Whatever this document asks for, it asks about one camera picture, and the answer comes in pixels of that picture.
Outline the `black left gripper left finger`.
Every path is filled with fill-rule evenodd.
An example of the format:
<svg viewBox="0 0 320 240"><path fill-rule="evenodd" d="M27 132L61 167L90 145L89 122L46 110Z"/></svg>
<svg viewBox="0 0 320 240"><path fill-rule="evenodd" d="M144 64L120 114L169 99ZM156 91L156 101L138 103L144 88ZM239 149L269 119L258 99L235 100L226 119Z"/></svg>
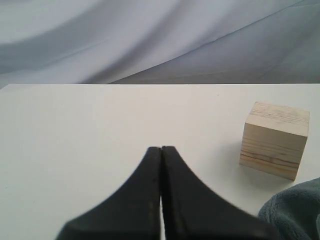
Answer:
<svg viewBox="0 0 320 240"><path fill-rule="evenodd" d="M149 147L126 182L105 201L68 221L58 240L159 240L161 149Z"/></svg>

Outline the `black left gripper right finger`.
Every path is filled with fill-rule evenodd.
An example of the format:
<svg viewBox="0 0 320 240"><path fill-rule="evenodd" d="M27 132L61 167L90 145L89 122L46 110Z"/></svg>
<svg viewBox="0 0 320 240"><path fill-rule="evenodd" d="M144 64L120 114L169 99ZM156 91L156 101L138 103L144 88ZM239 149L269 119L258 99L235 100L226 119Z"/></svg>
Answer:
<svg viewBox="0 0 320 240"><path fill-rule="evenodd" d="M173 146L161 150L160 189L168 240L278 240L276 229L232 205L188 167Z"/></svg>

